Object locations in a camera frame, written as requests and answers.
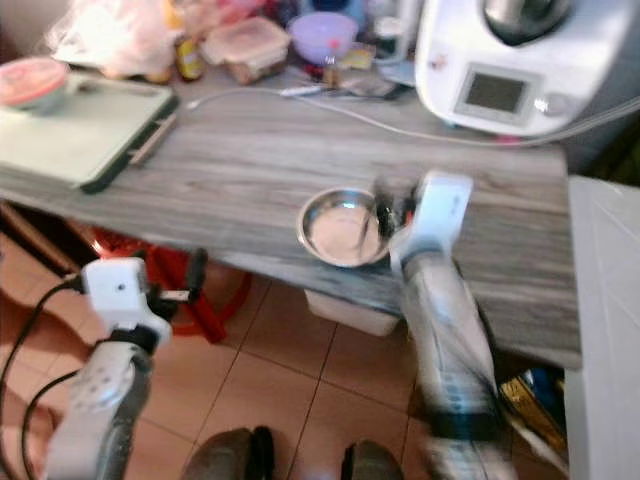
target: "appliance display screen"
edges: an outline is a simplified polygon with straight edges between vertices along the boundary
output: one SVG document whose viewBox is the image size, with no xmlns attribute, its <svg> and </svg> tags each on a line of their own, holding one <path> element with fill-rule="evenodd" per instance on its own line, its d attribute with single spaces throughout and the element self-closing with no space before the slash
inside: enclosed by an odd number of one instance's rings
<svg viewBox="0 0 640 480">
<path fill-rule="evenodd" d="M 478 107 L 516 113 L 525 82 L 476 73 L 465 103 Z"/>
</svg>

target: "white cable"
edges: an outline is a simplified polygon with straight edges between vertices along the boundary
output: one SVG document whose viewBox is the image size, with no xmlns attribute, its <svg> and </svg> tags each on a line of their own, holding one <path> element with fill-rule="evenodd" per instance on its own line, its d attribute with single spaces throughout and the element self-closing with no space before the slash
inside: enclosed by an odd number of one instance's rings
<svg viewBox="0 0 640 480">
<path fill-rule="evenodd" d="M 519 419 L 509 412 L 503 412 L 513 429 L 527 442 L 531 450 L 540 458 L 556 467 L 565 477 L 569 478 L 569 465 L 542 438 L 528 429 Z"/>
<path fill-rule="evenodd" d="M 320 108 L 322 110 L 338 113 L 340 115 L 353 118 L 354 120 L 358 120 L 360 122 L 366 123 L 376 128 L 380 128 L 382 130 L 386 130 L 388 132 L 395 133 L 397 135 L 403 135 L 403 136 L 412 137 L 412 138 L 420 138 L 423 140 L 430 140 L 435 142 L 446 142 L 446 143 L 452 143 L 456 145 L 465 145 L 470 147 L 481 147 L 481 148 L 485 148 L 485 147 L 515 148 L 515 147 L 540 146 L 553 141 L 563 140 L 565 138 L 579 135 L 595 127 L 620 119 L 622 117 L 625 117 L 627 115 L 630 115 L 640 110 L 640 97 L 635 97 L 621 105 L 618 105 L 617 107 L 611 108 L 609 110 L 605 110 L 604 112 L 601 112 L 597 115 L 593 115 L 591 117 L 585 118 L 584 120 L 581 120 L 580 122 L 570 126 L 565 130 L 561 130 L 559 132 L 551 133 L 548 135 L 542 135 L 540 137 L 532 138 L 529 140 L 520 140 L 513 143 L 498 143 L 495 141 L 467 140 L 463 138 L 447 137 L 442 135 L 431 135 L 423 132 L 414 132 L 411 130 L 404 130 L 402 128 L 389 125 L 387 123 L 381 122 L 374 118 L 367 117 L 360 113 L 356 113 L 352 110 L 347 110 L 342 107 L 331 105 L 329 103 L 319 102 L 317 100 L 313 100 L 310 98 L 291 95 L 287 93 L 290 91 L 291 89 L 281 90 L 281 89 L 275 89 L 275 88 L 233 88 L 230 90 L 225 90 L 220 93 L 214 93 L 213 95 L 202 97 L 197 100 L 193 100 L 187 103 L 187 109 L 193 111 L 199 108 L 204 103 L 210 102 L 212 100 L 216 100 L 218 98 L 226 97 L 229 95 L 251 94 L 251 93 L 277 95 L 283 98 L 291 98 L 294 100 L 298 100 L 308 105 L 313 105 L 314 107 Z"/>
</svg>

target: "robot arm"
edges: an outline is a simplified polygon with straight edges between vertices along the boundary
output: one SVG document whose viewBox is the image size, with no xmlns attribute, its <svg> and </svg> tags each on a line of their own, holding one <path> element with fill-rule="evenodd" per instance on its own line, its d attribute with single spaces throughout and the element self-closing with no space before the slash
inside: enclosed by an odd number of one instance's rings
<svg viewBox="0 0 640 480">
<path fill-rule="evenodd" d="M 190 272 L 204 268 L 204 251 L 196 262 Z M 196 274 L 199 286 L 202 279 Z M 82 280 L 110 336 L 74 379 L 69 410 L 49 446 L 45 478 L 116 480 L 124 478 L 134 423 L 149 395 L 151 356 L 171 336 L 176 301 L 189 301 L 199 286 L 152 292 L 140 258 L 96 260 L 83 269 Z"/>
<path fill-rule="evenodd" d="M 418 353 L 434 477 L 512 480 L 515 472 L 498 444 L 489 342 L 451 258 L 471 188 L 467 177 L 427 175 L 413 222 L 392 238 L 391 261 L 403 282 L 402 311 Z"/>
</svg>

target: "purple bowl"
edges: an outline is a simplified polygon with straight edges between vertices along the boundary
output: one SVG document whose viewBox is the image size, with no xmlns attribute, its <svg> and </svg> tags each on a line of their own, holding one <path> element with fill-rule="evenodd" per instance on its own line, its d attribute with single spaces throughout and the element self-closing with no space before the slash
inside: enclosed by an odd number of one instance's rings
<svg viewBox="0 0 640 480">
<path fill-rule="evenodd" d="M 344 57 L 356 38 L 358 24 L 340 13 L 317 12 L 293 19 L 287 28 L 296 52 L 315 65 L 324 65 L 328 56 Z"/>
</svg>

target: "bottle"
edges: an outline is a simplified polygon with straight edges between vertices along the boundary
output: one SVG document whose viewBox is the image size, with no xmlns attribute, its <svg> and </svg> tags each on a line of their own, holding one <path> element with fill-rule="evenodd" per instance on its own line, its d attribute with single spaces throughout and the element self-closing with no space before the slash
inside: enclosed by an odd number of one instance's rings
<svg viewBox="0 0 640 480">
<path fill-rule="evenodd" d="M 185 82 L 194 82 L 204 75 L 204 64 L 195 42 L 182 34 L 174 42 L 176 68 Z"/>
<path fill-rule="evenodd" d="M 330 53 L 324 59 L 323 82 L 332 90 L 340 88 L 340 76 L 338 72 L 338 49 L 340 40 L 332 38 L 329 40 Z"/>
</svg>

